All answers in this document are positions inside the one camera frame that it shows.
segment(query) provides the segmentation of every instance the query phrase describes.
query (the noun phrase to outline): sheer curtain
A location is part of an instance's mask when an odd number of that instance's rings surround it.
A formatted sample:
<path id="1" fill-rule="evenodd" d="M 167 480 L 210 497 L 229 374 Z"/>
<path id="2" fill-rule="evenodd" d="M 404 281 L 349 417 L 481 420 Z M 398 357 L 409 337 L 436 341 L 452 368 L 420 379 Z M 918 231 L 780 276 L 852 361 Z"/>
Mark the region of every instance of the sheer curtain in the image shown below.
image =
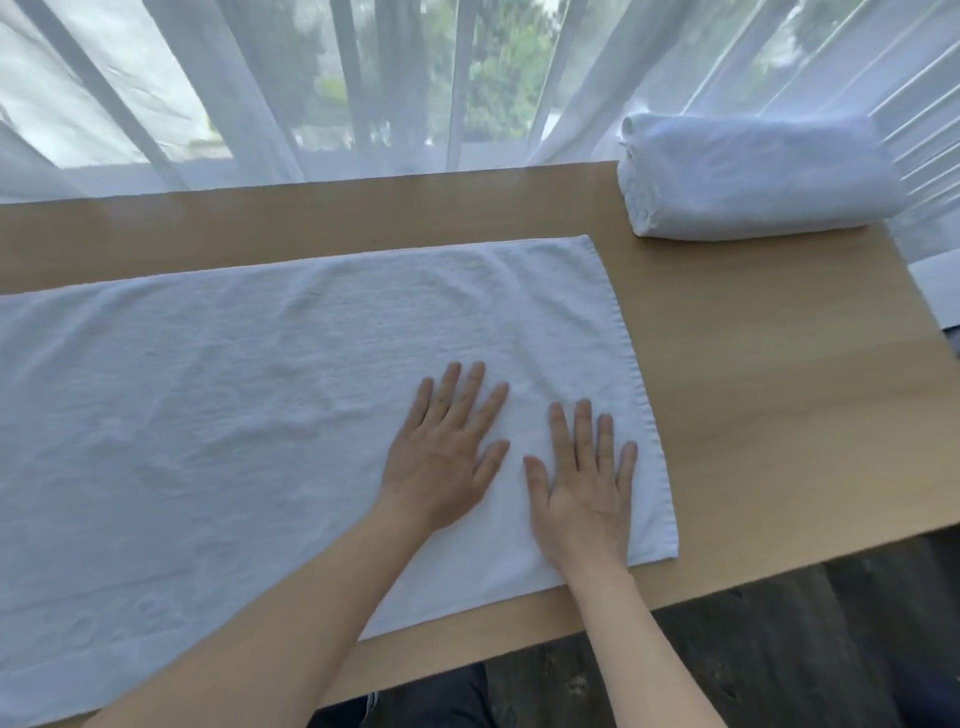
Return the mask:
<path id="1" fill-rule="evenodd" d="M 625 113 L 870 113 L 960 249 L 960 0 L 0 0 L 0 201 L 616 158 Z"/>

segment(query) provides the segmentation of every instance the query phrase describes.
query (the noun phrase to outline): wooden table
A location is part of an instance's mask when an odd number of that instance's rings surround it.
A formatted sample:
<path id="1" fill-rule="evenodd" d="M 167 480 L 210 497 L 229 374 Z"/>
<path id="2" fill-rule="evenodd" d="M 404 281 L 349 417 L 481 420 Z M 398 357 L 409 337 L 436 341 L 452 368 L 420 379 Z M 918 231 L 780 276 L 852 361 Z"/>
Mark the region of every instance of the wooden table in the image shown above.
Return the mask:
<path id="1" fill-rule="evenodd" d="M 660 607 L 960 522 L 960 368 L 881 227 L 637 240 L 612 163 L 0 206 L 0 292 L 588 233 L 660 428 Z M 581 629 L 565 589 L 358 644 L 327 700 Z"/>

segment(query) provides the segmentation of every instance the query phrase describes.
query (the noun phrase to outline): rolled towel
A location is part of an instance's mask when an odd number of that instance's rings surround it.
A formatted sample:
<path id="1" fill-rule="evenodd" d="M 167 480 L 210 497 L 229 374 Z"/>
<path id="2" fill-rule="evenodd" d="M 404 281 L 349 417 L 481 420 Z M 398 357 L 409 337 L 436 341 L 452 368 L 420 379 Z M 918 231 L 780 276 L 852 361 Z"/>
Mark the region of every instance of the rolled towel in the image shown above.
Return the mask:
<path id="1" fill-rule="evenodd" d="M 778 121 L 636 114 L 620 191 L 637 235 L 736 240 L 893 217 L 907 198 L 867 117 Z"/>

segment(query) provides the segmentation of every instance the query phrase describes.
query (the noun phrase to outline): dark pants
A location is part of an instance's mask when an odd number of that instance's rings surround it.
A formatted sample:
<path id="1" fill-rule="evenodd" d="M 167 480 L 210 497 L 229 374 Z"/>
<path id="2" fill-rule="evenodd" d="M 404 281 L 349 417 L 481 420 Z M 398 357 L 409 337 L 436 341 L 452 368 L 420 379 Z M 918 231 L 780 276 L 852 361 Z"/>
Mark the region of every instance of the dark pants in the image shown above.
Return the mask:
<path id="1" fill-rule="evenodd" d="M 496 728 L 483 663 L 425 677 L 390 697 L 392 726 Z M 367 697 L 354 698 L 317 711 L 307 728 L 357 728 L 366 712 Z"/>

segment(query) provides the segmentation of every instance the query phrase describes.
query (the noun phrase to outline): towel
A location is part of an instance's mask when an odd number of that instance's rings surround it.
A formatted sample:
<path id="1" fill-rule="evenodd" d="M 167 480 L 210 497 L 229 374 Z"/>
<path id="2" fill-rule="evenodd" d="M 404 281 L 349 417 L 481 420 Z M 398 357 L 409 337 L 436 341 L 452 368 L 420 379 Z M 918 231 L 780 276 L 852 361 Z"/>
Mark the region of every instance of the towel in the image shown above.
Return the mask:
<path id="1" fill-rule="evenodd" d="M 867 117 L 780 121 L 636 114 L 620 191 L 637 235 L 737 240 L 893 217 L 900 178 Z"/>
<path id="2" fill-rule="evenodd" d="M 346 255 L 0 297 L 0 726 L 98 708 L 371 506 L 420 379 L 487 362 L 513 447 L 365 637 L 561 583 L 522 456 L 552 400 L 635 439 L 631 564 L 676 556 L 663 452 L 589 238 Z"/>

